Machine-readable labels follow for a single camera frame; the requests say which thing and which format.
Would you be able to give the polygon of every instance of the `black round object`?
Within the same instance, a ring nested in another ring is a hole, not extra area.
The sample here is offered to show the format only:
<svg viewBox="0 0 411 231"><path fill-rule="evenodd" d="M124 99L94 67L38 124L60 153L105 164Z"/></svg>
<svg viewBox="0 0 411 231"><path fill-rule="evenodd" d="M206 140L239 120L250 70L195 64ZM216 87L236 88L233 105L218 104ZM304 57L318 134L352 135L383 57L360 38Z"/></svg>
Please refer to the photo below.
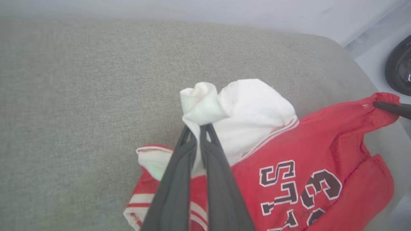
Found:
<svg viewBox="0 0 411 231"><path fill-rule="evenodd" d="M386 63L385 76L392 89L411 96L411 35L391 53Z"/></svg>

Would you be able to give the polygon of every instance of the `gray couch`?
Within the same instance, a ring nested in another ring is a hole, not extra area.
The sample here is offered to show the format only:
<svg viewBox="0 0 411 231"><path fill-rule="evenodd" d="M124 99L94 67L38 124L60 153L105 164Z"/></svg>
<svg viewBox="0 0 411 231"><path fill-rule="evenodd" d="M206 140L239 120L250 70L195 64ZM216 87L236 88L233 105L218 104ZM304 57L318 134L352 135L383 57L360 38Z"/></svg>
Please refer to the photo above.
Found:
<svg viewBox="0 0 411 231"><path fill-rule="evenodd" d="M259 78L299 118L376 92L336 42L190 22L0 19L0 230L131 230L135 149L174 146L178 92ZM409 186L410 140L395 123L366 137L395 179L368 226L386 230Z"/></svg>

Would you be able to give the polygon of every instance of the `red jersey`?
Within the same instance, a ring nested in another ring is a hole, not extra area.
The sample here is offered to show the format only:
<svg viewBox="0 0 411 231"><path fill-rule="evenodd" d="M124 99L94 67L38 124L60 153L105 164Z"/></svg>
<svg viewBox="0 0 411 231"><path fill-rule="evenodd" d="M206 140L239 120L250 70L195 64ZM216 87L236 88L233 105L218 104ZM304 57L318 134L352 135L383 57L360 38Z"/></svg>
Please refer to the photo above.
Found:
<svg viewBox="0 0 411 231"><path fill-rule="evenodd" d="M374 101L398 104L399 97L376 93L322 109L232 166L257 230L360 231L384 209L394 182L382 157L372 157L363 138L398 117L374 108ZM133 197L154 195L158 183L143 170ZM190 196L192 230L206 230L205 176L192 179ZM129 221L137 208L143 207L130 202L125 211Z"/></svg>

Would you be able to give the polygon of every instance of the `garment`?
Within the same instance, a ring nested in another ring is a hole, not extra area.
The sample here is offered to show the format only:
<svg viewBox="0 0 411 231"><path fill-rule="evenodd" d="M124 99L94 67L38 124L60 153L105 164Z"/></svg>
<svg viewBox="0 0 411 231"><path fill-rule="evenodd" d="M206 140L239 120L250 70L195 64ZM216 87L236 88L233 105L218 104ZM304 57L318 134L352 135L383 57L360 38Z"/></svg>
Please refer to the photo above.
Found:
<svg viewBox="0 0 411 231"><path fill-rule="evenodd" d="M198 83L194 88L182 90L180 97L182 120L197 138L197 157L200 156L200 125L213 123L231 166L252 155L270 139L298 125L290 102L259 79L232 82L218 95L213 84ZM152 151L151 155L144 155L146 150L147 147L136 150L139 164L155 179L161 180L169 157ZM204 174L201 158L196 158L192 177Z"/></svg>
<svg viewBox="0 0 411 231"><path fill-rule="evenodd" d="M374 108L374 101L399 104L399 97L376 93L322 109L232 166L257 230L360 231L388 204L392 176L380 155L371 157L363 138L398 117ZM155 183L139 182L134 195L155 193L158 181L147 172L145 177ZM205 176L193 179L191 201L202 211L205 192ZM129 204L129 211L135 208Z"/></svg>

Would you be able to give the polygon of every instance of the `black plastic object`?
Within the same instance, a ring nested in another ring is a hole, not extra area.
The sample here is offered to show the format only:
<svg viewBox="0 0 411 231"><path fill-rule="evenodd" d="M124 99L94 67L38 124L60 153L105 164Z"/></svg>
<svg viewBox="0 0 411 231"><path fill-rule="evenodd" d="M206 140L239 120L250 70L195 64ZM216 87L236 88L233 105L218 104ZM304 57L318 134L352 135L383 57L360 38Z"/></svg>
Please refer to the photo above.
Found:
<svg viewBox="0 0 411 231"><path fill-rule="evenodd" d="M411 96L411 35L391 53L386 63L385 77L392 89Z"/></svg>
<svg viewBox="0 0 411 231"><path fill-rule="evenodd" d="M395 115L411 120L411 105L410 104L392 104L388 102L375 101L372 105L384 111L391 112Z"/></svg>
<svg viewBox="0 0 411 231"><path fill-rule="evenodd" d="M201 126L200 149L207 174L208 230L255 231L211 124ZM189 231L189 188L195 156L196 138L185 126L148 209L142 231Z"/></svg>

